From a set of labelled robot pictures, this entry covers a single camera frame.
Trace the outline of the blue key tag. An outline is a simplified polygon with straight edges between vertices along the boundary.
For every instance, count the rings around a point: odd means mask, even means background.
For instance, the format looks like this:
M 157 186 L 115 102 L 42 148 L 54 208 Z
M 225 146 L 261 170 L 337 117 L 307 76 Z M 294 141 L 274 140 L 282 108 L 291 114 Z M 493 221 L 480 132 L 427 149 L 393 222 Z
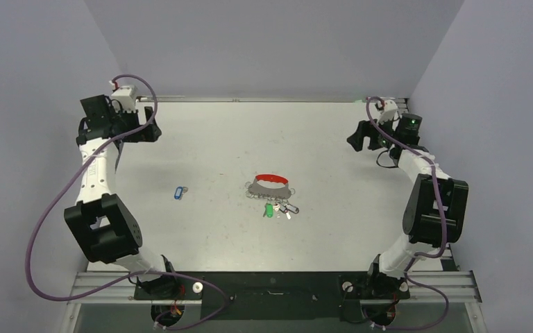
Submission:
M 176 187 L 176 190 L 174 192 L 174 199 L 181 200 L 187 192 L 188 192 L 187 187 L 184 187 L 184 186 Z

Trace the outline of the metal key holder red handle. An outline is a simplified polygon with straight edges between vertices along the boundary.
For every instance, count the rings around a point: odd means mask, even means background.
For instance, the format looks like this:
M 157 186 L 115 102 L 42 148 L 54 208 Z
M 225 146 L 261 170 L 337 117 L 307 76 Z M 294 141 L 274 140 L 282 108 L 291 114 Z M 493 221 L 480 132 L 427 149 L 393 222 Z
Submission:
M 248 198 L 264 200 L 286 201 L 296 193 L 287 178 L 270 173 L 256 175 L 245 184 L 245 189 Z

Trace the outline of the black key tag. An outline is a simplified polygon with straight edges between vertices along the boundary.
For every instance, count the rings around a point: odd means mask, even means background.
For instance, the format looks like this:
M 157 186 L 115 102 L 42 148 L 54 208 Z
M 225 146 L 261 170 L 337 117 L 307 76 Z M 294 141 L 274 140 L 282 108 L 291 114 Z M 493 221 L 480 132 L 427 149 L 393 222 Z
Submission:
M 289 204 L 289 203 L 286 203 L 283 205 L 284 207 L 284 211 L 285 213 L 289 213 L 289 214 L 298 214 L 299 213 L 299 208 L 295 205 L 292 205 L 292 204 Z

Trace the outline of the green key tag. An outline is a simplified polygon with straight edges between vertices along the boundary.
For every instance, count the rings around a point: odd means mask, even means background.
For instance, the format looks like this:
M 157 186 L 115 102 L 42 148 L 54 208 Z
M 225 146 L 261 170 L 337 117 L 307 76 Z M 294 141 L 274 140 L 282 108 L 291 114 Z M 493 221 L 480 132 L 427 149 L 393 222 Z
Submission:
M 274 207 L 271 203 L 266 203 L 264 205 L 264 213 L 263 213 L 263 217 L 267 217 L 267 218 L 272 218 L 273 215 L 274 215 Z

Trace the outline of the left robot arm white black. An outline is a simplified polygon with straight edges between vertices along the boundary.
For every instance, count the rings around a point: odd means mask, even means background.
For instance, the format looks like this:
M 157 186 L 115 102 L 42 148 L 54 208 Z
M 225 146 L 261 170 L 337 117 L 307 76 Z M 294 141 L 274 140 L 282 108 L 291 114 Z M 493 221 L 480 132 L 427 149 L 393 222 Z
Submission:
M 155 122 L 111 144 L 107 141 L 140 126 L 136 98 L 114 92 L 81 100 L 85 117 L 76 143 L 85 165 L 76 203 L 64 220 L 87 260 L 121 266 L 139 275 L 132 281 L 150 297 L 179 294 L 179 279 L 163 255 L 143 245 L 142 231 L 115 191 L 115 176 L 125 143 L 155 142 L 162 131 Z

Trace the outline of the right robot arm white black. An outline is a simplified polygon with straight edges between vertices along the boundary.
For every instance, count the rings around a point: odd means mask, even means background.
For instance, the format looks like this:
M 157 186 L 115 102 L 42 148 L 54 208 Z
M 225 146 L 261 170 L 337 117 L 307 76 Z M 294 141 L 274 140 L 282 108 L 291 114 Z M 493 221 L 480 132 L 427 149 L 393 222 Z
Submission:
M 386 149 L 393 167 L 413 183 L 403 213 L 403 233 L 375 258 L 372 273 L 364 278 L 366 291 L 374 297 L 388 292 L 391 278 L 405 277 L 418 261 L 439 258 L 462 234 L 468 183 L 442 171 L 435 157 L 421 146 L 421 123 L 415 114 L 404 114 L 397 122 L 362 120 L 346 140 L 357 152 Z

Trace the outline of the back aluminium rail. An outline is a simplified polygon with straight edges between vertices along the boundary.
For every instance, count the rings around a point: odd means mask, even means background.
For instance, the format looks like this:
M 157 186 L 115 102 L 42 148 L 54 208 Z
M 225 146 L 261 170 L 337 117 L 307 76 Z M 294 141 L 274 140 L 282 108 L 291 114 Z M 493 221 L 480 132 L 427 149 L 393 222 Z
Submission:
M 359 103 L 366 98 L 352 99 L 342 96 L 319 97 L 232 97 L 232 96 L 161 96 L 158 103 Z

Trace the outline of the right aluminium rail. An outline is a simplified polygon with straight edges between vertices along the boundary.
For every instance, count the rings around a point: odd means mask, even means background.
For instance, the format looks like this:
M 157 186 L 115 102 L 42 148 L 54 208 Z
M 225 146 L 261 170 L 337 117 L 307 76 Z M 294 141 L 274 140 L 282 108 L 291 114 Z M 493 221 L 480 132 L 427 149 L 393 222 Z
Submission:
M 396 166 L 412 181 L 412 192 L 403 214 L 403 235 L 391 249 L 389 265 L 405 273 L 426 258 L 438 258 L 445 250 L 451 227 L 443 197 L 451 181 L 437 165 L 434 156 L 419 145 L 422 117 L 403 113 L 394 128 L 398 141 Z

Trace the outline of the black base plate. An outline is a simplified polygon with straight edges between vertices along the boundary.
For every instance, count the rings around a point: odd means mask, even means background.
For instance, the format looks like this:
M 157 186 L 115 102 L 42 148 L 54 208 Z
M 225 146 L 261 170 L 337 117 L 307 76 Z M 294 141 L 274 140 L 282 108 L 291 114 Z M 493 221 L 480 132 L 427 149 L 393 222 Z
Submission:
M 181 277 L 153 293 L 136 287 L 134 299 L 159 302 L 159 314 L 175 302 L 181 311 L 185 302 L 196 301 L 205 317 L 218 310 L 223 297 L 228 306 L 217 320 L 314 320 L 337 318 L 360 322 L 364 315 L 387 315 L 389 305 L 407 300 L 410 292 L 402 282 L 369 284 L 365 271 L 341 272 L 234 272 L 184 271 Z

